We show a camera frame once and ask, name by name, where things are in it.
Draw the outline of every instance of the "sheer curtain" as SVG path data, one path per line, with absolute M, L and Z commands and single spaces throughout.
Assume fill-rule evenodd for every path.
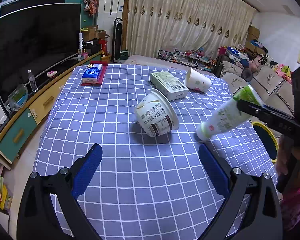
M 129 10 L 127 48 L 148 57 L 160 47 L 240 46 L 255 12 L 242 0 L 129 0 Z

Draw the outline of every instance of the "tower fan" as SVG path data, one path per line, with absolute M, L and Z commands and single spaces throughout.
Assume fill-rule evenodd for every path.
M 111 56 L 113 62 L 118 62 L 120 60 L 122 24 L 123 21 L 121 18 L 116 18 L 114 20 Z

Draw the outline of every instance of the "green and white box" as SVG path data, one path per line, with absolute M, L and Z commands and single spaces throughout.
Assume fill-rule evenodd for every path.
M 189 89 L 168 71 L 151 73 L 150 81 L 169 101 L 184 98 L 189 92 Z

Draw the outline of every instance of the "metal screw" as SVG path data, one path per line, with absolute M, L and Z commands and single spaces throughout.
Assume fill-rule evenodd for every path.
M 68 171 L 69 171 L 68 168 L 62 168 L 62 169 L 60 170 L 60 173 L 61 173 L 62 175 L 65 175 L 65 174 L 68 173 Z
M 234 169 L 233 169 L 233 172 L 234 172 L 235 174 L 239 175 L 239 174 L 241 174 L 242 171 L 241 171 L 239 168 L 234 168 Z
M 35 177 L 37 177 L 38 176 L 38 173 L 37 172 L 32 172 L 31 174 L 30 174 L 30 178 L 31 179 L 34 179 Z
M 265 179 L 270 179 L 270 174 L 269 173 L 264 173 L 263 176 L 265 177 Z

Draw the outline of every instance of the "blue gripper pad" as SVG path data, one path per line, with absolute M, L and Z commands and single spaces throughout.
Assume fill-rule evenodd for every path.
M 94 173 L 96 172 L 101 159 L 102 159 L 102 147 L 96 145 L 92 151 L 87 153 L 86 161 L 81 166 L 77 175 L 73 179 L 72 196 L 77 199 L 78 196 L 84 194 L 86 191 Z
M 198 155 L 205 171 L 207 172 L 213 186 L 216 189 L 216 192 L 219 195 L 222 195 L 224 198 L 227 198 L 230 193 L 230 180 L 226 175 L 226 171 L 224 171 L 218 162 L 218 159 L 220 160 L 221 157 L 215 157 L 205 144 L 202 144 L 199 147 Z

